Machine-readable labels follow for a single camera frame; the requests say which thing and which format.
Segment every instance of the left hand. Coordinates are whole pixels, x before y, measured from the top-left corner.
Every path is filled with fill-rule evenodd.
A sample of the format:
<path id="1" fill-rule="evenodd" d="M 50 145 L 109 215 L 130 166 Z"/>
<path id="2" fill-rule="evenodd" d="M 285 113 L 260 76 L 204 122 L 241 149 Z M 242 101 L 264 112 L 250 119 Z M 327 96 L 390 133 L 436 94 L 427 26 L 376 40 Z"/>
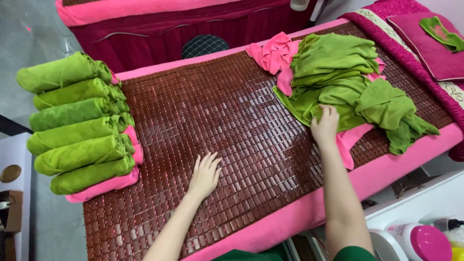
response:
<path id="1" fill-rule="evenodd" d="M 222 168 L 216 169 L 222 160 L 222 158 L 215 159 L 217 155 L 217 152 L 212 155 L 209 152 L 201 161 L 198 155 L 187 195 L 201 202 L 216 189 L 222 170 Z"/>

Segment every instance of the pink bed border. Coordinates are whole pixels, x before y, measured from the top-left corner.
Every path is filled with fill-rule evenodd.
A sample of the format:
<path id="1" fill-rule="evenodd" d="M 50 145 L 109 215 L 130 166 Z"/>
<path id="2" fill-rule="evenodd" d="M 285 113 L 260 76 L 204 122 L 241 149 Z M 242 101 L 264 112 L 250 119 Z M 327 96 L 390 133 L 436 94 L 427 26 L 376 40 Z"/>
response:
<path id="1" fill-rule="evenodd" d="M 289 34 L 296 37 L 349 22 L 338 19 L 306 30 Z M 212 53 L 200 57 L 140 68 L 117 74 L 121 80 L 144 76 L 183 65 L 199 63 L 235 52 L 240 52 L 245 46 Z M 351 182 L 360 200 L 379 192 L 386 186 L 398 180 L 425 162 L 449 150 L 464 140 L 464 135 L 456 124 L 450 124 L 440 129 L 441 136 L 426 136 L 419 139 L 408 151 L 401 155 L 384 155 L 349 173 Z M 212 260 L 232 249 L 250 252 L 260 252 L 283 242 L 287 238 L 324 223 L 325 211 L 323 188 L 303 196 L 290 205 L 268 215 L 256 223 L 226 237 L 225 239 L 194 253 L 183 261 Z"/>
<path id="2" fill-rule="evenodd" d="M 55 6 L 63 23 L 71 27 L 131 15 L 185 11 L 237 1 L 241 0 L 100 0 L 64 7 L 63 0 L 55 0 Z"/>

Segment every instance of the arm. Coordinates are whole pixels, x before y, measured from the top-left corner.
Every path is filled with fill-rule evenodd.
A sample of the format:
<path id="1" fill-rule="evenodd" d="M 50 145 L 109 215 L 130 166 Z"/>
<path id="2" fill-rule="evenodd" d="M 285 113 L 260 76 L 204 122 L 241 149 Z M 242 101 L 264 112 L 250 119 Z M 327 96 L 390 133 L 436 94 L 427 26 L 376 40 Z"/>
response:
<path id="1" fill-rule="evenodd" d="M 326 237 L 332 258 L 342 248 L 358 246 L 374 253 L 359 198 L 348 178 L 335 143 L 339 114 L 333 106 L 321 105 L 323 115 L 314 117 L 311 133 L 319 145 L 324 179 Z"/>
<path id="2" fill-rule="evenodd" d="M 222 168 L 216 168 L 222 158 L 215 160 L 217 154 L 217 152 L 212 155 L 208 153 L 201 162 L 198 155 L 185 197 L 143 257 L 143 261 L 177 261 L 179 259 L 182 244 L 198 207 L 218 184 Z"/>

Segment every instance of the green sleeve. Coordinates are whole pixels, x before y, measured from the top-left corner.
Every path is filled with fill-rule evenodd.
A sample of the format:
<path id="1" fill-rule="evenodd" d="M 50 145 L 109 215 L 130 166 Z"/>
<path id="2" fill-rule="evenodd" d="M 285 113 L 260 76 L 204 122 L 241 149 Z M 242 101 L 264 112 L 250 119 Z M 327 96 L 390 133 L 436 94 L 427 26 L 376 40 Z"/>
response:
<path id="1" fill-rule="evenodd" d="M 334 261 L 376 261 L 376 259 L 364 248 L 351 246 L 342 248 L 335 256 Z"/>

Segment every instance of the red bed skirt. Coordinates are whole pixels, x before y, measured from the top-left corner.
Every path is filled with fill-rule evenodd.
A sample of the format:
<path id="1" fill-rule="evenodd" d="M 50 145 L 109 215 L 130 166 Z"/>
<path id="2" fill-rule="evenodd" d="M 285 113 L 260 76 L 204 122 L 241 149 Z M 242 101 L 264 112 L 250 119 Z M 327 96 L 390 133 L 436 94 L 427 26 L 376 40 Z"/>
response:
<path id="1" fill-rule="evenodd" d="M 213 34 L 235 48 L 305 28 L 316 1 L 296 12 L 289 0 L 243 0 L 194 10 L 121 17 L 71 27 L 84 52 L 125 72 L 182 59 L 195 36 Z"/>

